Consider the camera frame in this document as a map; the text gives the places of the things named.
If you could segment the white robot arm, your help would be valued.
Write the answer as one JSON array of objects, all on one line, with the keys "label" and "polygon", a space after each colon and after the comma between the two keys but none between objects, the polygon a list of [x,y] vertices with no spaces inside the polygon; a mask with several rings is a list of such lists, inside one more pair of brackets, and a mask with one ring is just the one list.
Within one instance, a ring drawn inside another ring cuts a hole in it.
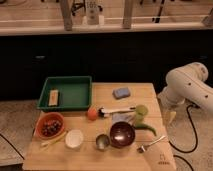
[{"label": "white robot arm", "polygon": [[208,75],[207,67],[200,62],[172,69],[166,74],[166,86],[157,95],[164,125],[173,121],[176,116],[175,108],[185,100],[213,114],[213,88],[205,83]]}]

